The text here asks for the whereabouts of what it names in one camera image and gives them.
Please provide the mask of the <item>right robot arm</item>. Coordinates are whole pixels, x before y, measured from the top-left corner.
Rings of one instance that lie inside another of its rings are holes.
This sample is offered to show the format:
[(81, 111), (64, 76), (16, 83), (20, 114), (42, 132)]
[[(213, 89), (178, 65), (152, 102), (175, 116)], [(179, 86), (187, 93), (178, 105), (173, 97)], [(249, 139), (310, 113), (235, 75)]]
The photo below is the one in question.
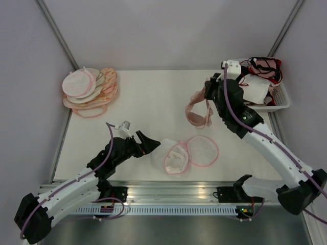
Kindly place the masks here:
[(233, 184), (236, 200), (255, 197), (279, 202), (289, 213), (299, 215), (321, 194), (326, 195), (326, 171), (312, 169), (286, 148), (263, 118), (243, 103), (237, 81), (216, 73), (204, 83), (204, 97), (214, 102), (227, 128), (255, 148), (281, 177), (272, 181), (242, 176)]

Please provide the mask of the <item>beige pink lace bra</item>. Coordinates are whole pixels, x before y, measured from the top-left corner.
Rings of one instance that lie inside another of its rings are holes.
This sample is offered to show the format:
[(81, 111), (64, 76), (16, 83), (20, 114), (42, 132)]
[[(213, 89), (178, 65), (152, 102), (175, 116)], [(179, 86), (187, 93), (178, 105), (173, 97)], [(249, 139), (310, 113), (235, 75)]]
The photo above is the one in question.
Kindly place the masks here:
[(197, 129), (209, 127), (212, 124), (213, 109), (205, 98), (205, 87), (191, 96), (185, 108), (187, 121)]

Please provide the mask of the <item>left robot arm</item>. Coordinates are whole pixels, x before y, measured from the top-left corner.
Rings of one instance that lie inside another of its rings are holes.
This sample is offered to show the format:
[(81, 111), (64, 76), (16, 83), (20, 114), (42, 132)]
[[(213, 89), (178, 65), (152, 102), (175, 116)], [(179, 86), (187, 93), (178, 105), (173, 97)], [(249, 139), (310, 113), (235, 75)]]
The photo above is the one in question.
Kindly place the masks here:
[(112, 198), (112, 185), (108, 178), (117, 166), (131, 157), (140, 158), (152, 153), (160, 142), (136, 132), (126, 138), (111, 137), (101, 150), (75, 177), (38, 196), (25, 195), (14, 221), (20, 229), (20, 237), (29, 244), (43, 240), (51, 229), (71, 212), (90, 202), (107, 202)]

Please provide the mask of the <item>white pink mesh laundry bag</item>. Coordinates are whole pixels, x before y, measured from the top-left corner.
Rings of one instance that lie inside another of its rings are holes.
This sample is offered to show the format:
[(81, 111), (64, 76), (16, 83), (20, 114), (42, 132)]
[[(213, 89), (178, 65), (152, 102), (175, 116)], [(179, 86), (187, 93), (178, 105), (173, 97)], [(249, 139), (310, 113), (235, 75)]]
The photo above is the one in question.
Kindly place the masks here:
[(159, 171), (177, 176), (186, 173), (191, 165), (211, 166), (219, 156), (217, 144), (206, 136), (195, 136), (187, 141), (163, 139), (151, 153), (151, 163)]

